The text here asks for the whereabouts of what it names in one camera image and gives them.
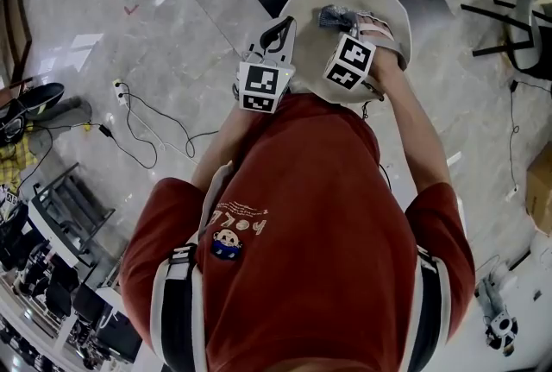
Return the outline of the person's right hand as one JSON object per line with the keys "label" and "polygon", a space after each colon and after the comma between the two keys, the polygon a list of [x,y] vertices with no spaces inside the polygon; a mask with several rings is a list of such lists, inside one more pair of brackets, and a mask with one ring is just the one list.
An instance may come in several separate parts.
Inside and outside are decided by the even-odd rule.
{"label": "person's right hand", "polygon": [[388,25],[377,17],[360,16],[358,28],[361,35],[377,35],[393,39],[392,32]]}

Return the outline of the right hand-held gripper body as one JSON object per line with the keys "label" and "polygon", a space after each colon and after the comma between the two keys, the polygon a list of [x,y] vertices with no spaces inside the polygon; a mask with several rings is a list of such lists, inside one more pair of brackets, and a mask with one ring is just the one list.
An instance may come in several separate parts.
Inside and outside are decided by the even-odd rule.
{"label": "right hand-held gripper body", "polygon": [[402,48],[394,37],[388,39],[384,36],[361,35],[358,25],[355,25],[348,34],[340,35],[323,78],[336,88],[352,92],[367,81],[375,54],[379,50],[392,52],[401,69],[406,68]]}

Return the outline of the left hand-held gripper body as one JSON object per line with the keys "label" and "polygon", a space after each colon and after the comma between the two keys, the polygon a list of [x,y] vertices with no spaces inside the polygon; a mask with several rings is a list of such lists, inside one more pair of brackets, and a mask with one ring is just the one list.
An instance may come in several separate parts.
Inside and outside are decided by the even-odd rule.
{"label": "left hand-held gripper body", "polygon": [[242,110],[273,114],[289,88],[295,67],[246,52],[238,68],[238,102]]}

